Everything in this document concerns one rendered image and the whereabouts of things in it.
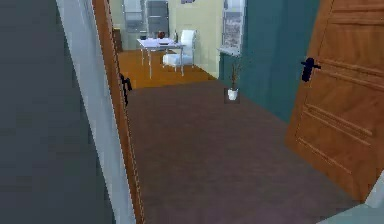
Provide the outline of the house plant in white pot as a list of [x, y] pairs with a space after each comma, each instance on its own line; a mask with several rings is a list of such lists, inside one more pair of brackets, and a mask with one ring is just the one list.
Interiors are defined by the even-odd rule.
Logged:
[[237, 87], [237, 81], [239, 79], [239, 71], [241, 70], [241, 65], [233, 63], [232, 64], [232, 70], [231, 75], [229, 76], [231, 86], [228, 88], [228, 99], [230, 101], [235, 101], [238, 96], [238, 87]]

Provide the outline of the white chair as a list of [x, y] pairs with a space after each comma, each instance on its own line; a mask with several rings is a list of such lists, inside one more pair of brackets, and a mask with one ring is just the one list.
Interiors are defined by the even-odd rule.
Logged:
[[179, 53], [166, 53], [162, 57], [163, 66], [171, 66], [174, 70], [181, 69], [184, 73], [184, 66], [194, 67], [194, 51], [196, 42], [196, 30], [183, 30], [178, 41]]

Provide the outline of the white table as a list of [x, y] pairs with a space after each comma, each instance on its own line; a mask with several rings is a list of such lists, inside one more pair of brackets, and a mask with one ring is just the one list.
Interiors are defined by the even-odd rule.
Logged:
[[141, 56], [144, 56], [145, 52], [148, 57], [148, 65], [149, 65], [149, 77], [152, 77], [152, 51], [160, 51], [165, 50], [169, 51], [171, 49], [180, 49], [180, 67], [181, 67], [181, 74], [184, 74], [184, 64], [183, 64], [183, 48], [184, 45], [182, 43], [175, 43], [174, 40], [173, 43], [169, 45], [160, 45], [158, 43], [159, 38], [148, 38], [146, 40], [138, 39], [137, 42], [140, 45], [140, 51]]

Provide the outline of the brown wooden room door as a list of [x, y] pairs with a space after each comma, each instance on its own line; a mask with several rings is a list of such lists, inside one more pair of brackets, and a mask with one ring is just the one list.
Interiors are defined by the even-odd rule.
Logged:
[[124, 190], [127, 190], [129, 193], [129, 196], [124, 196], [124, 199], [128, 199], [128, 204], [132, 207], [133, 224], [145, 224], [136, 160], [131, 144], [129, 120], [122, 92], [118, 57], [115, 51], [109, 0], [92, 0], [92, 4], [112, 100], [115, 124], [117, 125], [120, 154], [125, 172], [124, 180], [127, 183], [127, 187], [124, 187]]
[[384, 170], [384, 0], [320, 0], [286, 145], [358, 201]]

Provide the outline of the grey fridge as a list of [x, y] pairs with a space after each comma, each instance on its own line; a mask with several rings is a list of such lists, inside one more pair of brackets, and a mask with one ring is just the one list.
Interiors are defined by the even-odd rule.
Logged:
[[159, 32], [169, 35], [168, 0], [146, 0], [147, 30], [151, 36]]

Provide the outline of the brown wooden cupboard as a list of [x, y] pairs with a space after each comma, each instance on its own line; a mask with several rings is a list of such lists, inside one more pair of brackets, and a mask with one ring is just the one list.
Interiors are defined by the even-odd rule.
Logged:
[[123, 51], [120, 28], [113, 28], [114, 46], [117, 53]]

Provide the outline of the grey window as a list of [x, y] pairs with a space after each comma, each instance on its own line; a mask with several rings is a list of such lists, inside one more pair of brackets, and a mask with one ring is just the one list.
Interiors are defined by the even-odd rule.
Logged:
[[144, 0], [123, 0], [126, 29], [130, 33], [145, 30]]

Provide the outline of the window with white frame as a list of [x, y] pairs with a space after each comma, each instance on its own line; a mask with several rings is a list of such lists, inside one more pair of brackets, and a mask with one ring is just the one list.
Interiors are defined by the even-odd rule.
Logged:
[[218, 50], [238, 57], [241, 54], [246, 0], [224, 0], [221, 44]]

